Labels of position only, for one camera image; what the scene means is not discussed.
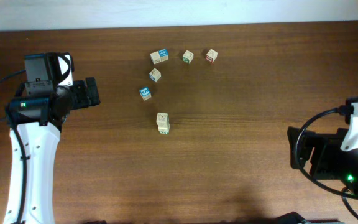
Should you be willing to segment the blue label wooden block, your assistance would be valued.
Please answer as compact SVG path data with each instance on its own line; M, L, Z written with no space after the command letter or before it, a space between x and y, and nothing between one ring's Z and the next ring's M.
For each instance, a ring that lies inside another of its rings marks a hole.
M168 126L169 117L167 113L157 113L156 123L158 126Z

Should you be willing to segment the yellow letter wooden block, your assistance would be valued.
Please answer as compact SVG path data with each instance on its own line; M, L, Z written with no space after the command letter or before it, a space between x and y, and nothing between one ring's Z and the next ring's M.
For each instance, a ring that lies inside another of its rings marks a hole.
M169 124L158 126L158 130L159 130L159 131L162 131L162 132L169 131L169 129L170 129L170 125L169 125Z

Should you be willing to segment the green label wooden block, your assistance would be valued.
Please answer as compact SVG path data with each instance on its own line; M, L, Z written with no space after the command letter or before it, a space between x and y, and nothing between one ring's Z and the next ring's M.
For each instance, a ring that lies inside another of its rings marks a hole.
M160 134L169 134L170 128L169 127L158 127L158 131Z

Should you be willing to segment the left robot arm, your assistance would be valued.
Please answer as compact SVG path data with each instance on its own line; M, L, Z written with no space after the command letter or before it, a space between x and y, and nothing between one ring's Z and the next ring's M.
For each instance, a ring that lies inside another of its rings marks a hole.
M53 168L62 126L73 110L100 104L93 77L74 80L68 52L26 55L26 82L5 108L12 166L4 223L54 223Z

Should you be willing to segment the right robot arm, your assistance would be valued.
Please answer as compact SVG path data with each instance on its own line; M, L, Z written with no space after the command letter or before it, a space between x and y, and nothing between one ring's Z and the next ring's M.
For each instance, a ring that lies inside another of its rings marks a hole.
M334 134L308 130L315 121L330 114L343 116L348 127L339 128ZM287 136L291 168L323 190L340 196L358 219L348 202L358 200L358 96L313 116L301 128L289 127Z

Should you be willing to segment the blue number five block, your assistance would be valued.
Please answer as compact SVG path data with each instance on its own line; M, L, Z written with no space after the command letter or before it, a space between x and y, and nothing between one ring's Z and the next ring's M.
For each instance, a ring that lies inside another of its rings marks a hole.
M144 87L144 88L140 89L139 93L144 101L148 100L152 97L152 94L148 87Z

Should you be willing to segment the blue edged wooden block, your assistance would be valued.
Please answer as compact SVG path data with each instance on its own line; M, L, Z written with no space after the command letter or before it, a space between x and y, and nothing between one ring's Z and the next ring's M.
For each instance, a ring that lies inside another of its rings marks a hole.
M162 77L162 74L156 68L153 68L149 73L149 78L154 82L157 82Z

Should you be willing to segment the plain wooden block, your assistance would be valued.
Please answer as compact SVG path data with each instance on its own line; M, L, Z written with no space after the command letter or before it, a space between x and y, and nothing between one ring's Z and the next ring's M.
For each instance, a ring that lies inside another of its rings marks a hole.
M153 64L157 64L157 63L161 62L161 56L159 54L159 51L152 52L150 54L150 58L151 58L151 61L152 61Z

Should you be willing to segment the blue top wooden block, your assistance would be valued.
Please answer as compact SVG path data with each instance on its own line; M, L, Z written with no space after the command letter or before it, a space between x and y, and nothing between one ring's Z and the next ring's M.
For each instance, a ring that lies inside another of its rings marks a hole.
M159 51L158 51L158 54L159 54L159 56L160 56L160 61L161 61L161 62L164 62L164 61L166 61L166 60L169 59L169 54L168 54L167 49L161 49L161 50L159 50Z

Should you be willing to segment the green wooden block far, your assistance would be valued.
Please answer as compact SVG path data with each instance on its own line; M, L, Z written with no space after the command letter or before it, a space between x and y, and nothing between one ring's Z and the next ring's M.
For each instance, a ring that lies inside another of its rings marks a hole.
M193 58L194 58L194 54L189 50L186 50L182 56L183 61L187 64L190 64Z

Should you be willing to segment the red wooden block far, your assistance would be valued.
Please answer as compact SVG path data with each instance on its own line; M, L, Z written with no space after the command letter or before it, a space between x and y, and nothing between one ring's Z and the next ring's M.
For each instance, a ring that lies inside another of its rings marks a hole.
M217 53L217 51L215 51L213 49L210 49L206 54L206 60L211 63L214 63L214 61L217 59L217 57L218 57L218 53Z

